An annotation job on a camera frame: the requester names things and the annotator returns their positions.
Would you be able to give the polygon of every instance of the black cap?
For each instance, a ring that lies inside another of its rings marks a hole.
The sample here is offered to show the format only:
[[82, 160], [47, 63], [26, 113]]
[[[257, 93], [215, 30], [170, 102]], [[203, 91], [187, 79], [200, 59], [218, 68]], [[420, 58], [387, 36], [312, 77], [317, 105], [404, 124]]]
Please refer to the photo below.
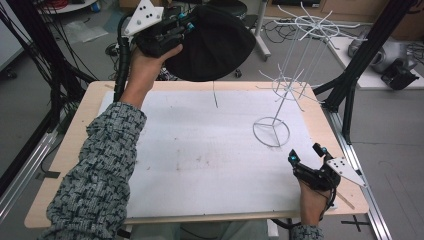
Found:
[[180, 79], [206, 82], [222, 78], [237, 69], [256, 44], [243, 22], [219, 8], [200, 5], [194, 30], [183, 41], [183, 50], [165, 61], [166, 69]]

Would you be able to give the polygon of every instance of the patterned sleeve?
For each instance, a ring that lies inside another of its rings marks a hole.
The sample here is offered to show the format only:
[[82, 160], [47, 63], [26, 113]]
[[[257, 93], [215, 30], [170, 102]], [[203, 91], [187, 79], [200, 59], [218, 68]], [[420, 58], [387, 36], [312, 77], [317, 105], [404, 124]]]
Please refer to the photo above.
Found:
[[146, 117], [112, 103], [88, 127], [78, 164], [47, 209], [52, 222], [39, 239], [114, 239], [126, 218], [136, 143]]
[[292, 229], [293, 240], [324, 240], [322, 229], [316, 226], [300, 225]]

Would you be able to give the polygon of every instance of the white board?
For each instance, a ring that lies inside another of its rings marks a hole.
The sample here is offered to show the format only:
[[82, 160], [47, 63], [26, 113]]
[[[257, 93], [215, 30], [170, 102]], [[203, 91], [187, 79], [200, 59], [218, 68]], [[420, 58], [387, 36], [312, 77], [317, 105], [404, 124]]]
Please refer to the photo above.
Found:
[[[279, 118], [291, 131], [280, 148], [261, 144], [253, 123], [274, 117], [271, 91], [151, 91], [137, 143], [128, 218], [293, 211], [299, 186], [287, 158], [319, 168], [301, 112], [286, 101]], [[106, 94], [103, 112], [112, 102]]]
[[[331, 51], [337, 57], [340, 64], [346, 68], [351, 60], [347, 51], [349, 45], [352, 43], [352, 39], [347, 37], [335, 37], [332, 38], [331, 41], [339, 49], [333, 48], [331, 44], [328, 46], [330, 46]], [[411, 73], [419, 77], [419, 79], [413, 81], [405, 89], [424, 89], [424, 78], [414, 69], [411, 70]], [[364, 73], [359, 78], [358, 87], [363, 90], [392, 90], [383, 82], [383, 80], [381, 80], [381, 74], [376, 73], [371, 67], [367, 67], [367, 69], [365, 69]]]

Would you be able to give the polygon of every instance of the floor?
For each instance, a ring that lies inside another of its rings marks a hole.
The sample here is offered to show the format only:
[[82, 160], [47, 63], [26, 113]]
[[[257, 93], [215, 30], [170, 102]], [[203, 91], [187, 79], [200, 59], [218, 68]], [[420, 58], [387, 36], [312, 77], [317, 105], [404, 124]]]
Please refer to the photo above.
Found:
[[[102, 26], [109, 31], [109, 34], [94, 41], [72, 45], [87, 67], [102, 80], [108, 80], [114, 73], [113, 62], [104, 51], [116, 42], [113, 26], [120, 16], [114, 4], [110, 1], [105, 3], [97, 14], [83, 9], [60, 16], [64, 24], [82, 20], [87, 21], [88, 27]], [[262, 35], [272, 56], [265, 62], [255, 49], [240, 66], [242, 77], [238, 79], [230, 74], [225, 77], [226, 80], [267, 81], [259, 70], [270, 76], [278, 74], [278, 64], [284, 61], [290, 41], [272, 43], [264, 32]], [[278, 40], [275, 32], [270, 32], [270, 35], [273, 40]], [[64, 49], [62, 40], [58, 40], [58, 44]], [[297, 51], [293, 59], [300, 55], [301, 52]], [[11, 66], [18, 77], [8, 79], [4, 73], [0, 77], [1, 174], [49, 110], [49, 88], [31, 60], [22, 54]], [[326, 50], [311, 84], [328, 82], [342, 70], [332, 53]], [[416, 70], [424, 74], [424, 66], [417, 66]], [[323, 93], [318, 98], [323, 100], [327, 95]], [[351, 140], [393, 239], [421, 239], [424, 235], [423, 105], [423, 90], [356, 91]], [[51, 157], [46, 160], [46, 167]], [[40, 229], [27, 229], [23, 224], [40, 184], [41, 181], [34, 178], [1, 223], [2, 239], [34, 239], [41, 232]], [[367, 222], [365, 215], [327, 217], [321, 226], [326, 239], [374, 239]], [[281, 240], [288, 239], [285, 230], [279, 231]]]

